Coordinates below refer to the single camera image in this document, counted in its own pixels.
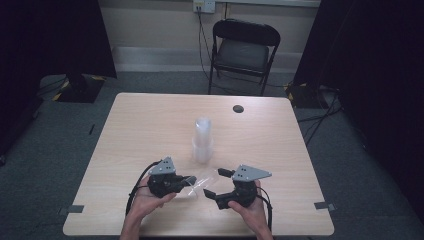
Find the clear plastic cup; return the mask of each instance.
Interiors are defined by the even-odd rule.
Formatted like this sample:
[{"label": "clear plastic cup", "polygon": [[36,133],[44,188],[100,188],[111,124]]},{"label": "clear plastic cup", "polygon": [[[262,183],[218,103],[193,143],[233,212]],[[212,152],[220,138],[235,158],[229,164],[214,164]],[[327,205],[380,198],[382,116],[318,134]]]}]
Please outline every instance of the clear plastic cup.
[{"label": "clear plastic cup", "polygon": [[199,163],[207,163],[213,154],[212,123],[209,118],[199,117],[195,123],[195,134],[192,140],[193,159]]}]

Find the black curtain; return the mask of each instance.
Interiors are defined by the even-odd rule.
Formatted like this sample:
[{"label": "black curtain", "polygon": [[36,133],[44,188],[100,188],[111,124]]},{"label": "black curtain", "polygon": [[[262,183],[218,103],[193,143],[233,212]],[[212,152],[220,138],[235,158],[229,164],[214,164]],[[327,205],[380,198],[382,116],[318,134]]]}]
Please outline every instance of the black curtain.
[{"label": "black curtain", "polygon": [[423,20],[424,1],[322,0],[294,81],[340,89],[343,108],[367,150],[393,176],[422,222]]},{"label": "black curtain", "polygon": [[116,78],[97,0],[1,1],[0,33],[0,154],[44,76]]}]

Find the gray carpet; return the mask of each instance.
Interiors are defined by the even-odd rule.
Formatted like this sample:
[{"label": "gray carpet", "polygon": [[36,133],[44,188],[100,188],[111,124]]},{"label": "gray carpet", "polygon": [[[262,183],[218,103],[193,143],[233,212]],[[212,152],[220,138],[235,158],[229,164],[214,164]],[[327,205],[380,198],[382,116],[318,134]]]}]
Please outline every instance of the gray carpet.
[{"label": "gray carpet", "polygon": [[[46,77],[41,86],[61,78]],[[269,84],[273,86],[266,88],[265,96],[285,97],[281,86],[292,79],[293,74],[271,74]],[[259,93],[256,83],[225,76],[216,83],[243,93],[214,88],[214,94]],[[118,79],[105,82],[92,104],[51,101],[56,86],[58,83],[42,89],[47,93],[42,95],[45,101],[38,117],[16,141],[7,154],[6,165],[0,168],[0,239],[117,239],[67,237],[62,233],[66,216],[59,214],[61,208],[73,202],[116,94],[206,94],[207,80],[202,72],[122,72]],[[326,98],[330,102],[332,93],[326,93]],[[325,111],[295,109],[295,114],[304,119]],[[308,129],[313,123],[299,124],[302,132],[308,133],[305,139],[310,137],[313,128]],[[324,197],[337,207],[331,212],[335,233],[311,239],[424,239],[424,227],[408,201],[386,171],[364,151],[358,136],[354,125],[339,112],[322,122],[308,144]]]}]

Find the wooden table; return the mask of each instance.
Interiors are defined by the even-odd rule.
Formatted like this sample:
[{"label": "wooden table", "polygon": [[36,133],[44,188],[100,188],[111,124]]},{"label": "wooden table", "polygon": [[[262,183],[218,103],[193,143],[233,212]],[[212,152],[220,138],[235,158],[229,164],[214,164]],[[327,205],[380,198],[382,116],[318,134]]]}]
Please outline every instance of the wooden table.
[{"label": "wooden table", "polygon": [[[233,111],[234,105],[244,112]],[[192,160],[196,118],[212,121],[214,155]],[[112,106],[73,205],[66,235],[119,235],[135,182],[152,162],[171,156],[178,175],[246,164],[272,172],[261,180],[273,206],[273,235],[331,235],[324,198],[290,102],[285,98],[121,93]],[[231,192],[221,177],[211,190]],[[180,193],[142,222],[142,236],[253,236],[240,215],[204,196]]]}]

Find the human hand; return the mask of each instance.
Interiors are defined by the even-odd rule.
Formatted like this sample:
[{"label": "human hand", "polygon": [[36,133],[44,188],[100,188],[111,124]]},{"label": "human hand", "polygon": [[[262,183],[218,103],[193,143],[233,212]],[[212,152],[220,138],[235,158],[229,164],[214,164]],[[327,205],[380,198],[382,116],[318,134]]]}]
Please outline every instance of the human hand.
[{"label": "human hand", "polygon": [[[258,187],[258,195],[262,196],[261,190],[259,189],[261,187],[261,182],[255,180],[255,184],[256,187]],[[255,201],[247,208],[241,206],[236,201],[228,202],[228,206],[241,215],[244,222],[252,229],[258,239],[273,239],[271,230],[268,228],[266,222],[262,199],[258,197],[255,198]]]},{"label": "human hand", "polygon": [[150,176],[147,176],[140,181],[139,189],[137,190],[128,214],[144,218],[153,212],[156,208],[162,208],[165,203],[171,201],[173,198],[175,198],[175,196],[177,196],[176,193],[170,193],[162,198],[158,198],[153,195],[147,186],[149,177]]},{"label": "human hand", "polygon": [[139,189],[134,197],[130,211],[124,220],[124,226],[121,231],[121,240],[138,239],[139,228],[143,218],[152,213],[156,208],[162,208],[163,205],[171,201],[176,193],[170,193],[162,198],[158,198],[150,192],[147,182],[149,176],[143,178],[139,183]]}]

